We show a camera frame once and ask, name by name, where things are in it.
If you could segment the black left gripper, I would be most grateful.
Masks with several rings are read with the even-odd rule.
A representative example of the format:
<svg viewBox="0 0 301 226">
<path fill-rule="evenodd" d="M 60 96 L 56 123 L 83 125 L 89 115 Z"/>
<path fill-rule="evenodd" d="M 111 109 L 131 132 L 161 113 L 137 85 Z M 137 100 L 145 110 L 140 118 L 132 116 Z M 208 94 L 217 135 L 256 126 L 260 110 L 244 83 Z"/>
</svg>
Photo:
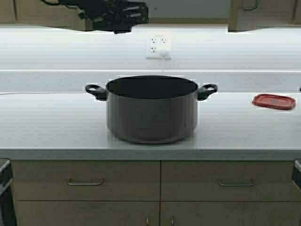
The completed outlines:
<svg viewBox="0 0 301 226">
<path fill-rule="evenodd" d="M 79 8 L 92 22 L 93 31 L 128 33 L 149 22 L 146 3 L 129 0 L 82 0 Z"/>
</svg>

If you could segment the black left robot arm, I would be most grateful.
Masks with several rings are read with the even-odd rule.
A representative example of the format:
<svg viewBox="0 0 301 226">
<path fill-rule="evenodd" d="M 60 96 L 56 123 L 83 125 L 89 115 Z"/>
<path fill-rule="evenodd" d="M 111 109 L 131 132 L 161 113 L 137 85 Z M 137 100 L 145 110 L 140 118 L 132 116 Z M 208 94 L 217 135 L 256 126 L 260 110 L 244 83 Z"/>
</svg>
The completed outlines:
<svg viewBox="0 0 301 226">
<path fill-rule="evenodd" d="M 149 23 L 149 8 L 144 2 L 128 0 L 58 0 L 43 1 L 49 6 L 77 7 L 79 19 L 92 22 L 90 31 L 128 33 L 132 27 Z"/>
</svg>

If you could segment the robot base left bracket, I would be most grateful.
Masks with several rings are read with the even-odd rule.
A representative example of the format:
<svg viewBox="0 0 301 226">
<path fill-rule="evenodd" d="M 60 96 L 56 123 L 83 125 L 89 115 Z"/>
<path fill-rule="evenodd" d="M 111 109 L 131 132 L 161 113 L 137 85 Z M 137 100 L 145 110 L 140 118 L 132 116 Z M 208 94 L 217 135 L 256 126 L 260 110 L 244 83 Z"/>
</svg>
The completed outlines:
<svg viewBox="0 0 301 226">
<path fill-rule="evenodd" d="M 12 167 L 9 159 L 0 160 L 0 194 L 2 195 L 13 181 Z"/>
</svg>

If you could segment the robot base right bracket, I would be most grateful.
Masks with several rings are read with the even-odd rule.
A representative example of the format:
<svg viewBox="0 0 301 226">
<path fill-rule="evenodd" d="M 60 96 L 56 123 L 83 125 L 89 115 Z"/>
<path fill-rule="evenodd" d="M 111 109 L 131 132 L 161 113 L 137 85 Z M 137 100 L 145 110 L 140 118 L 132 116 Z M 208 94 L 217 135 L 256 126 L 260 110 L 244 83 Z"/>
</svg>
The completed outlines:
<svg viewBox="0 0 301 226">
<path fill-rule="evenodd" d="M 292 181 L 299 189 L 301 188 L 301 160 L 300 159 L 294 161 Z"/>
</svg>

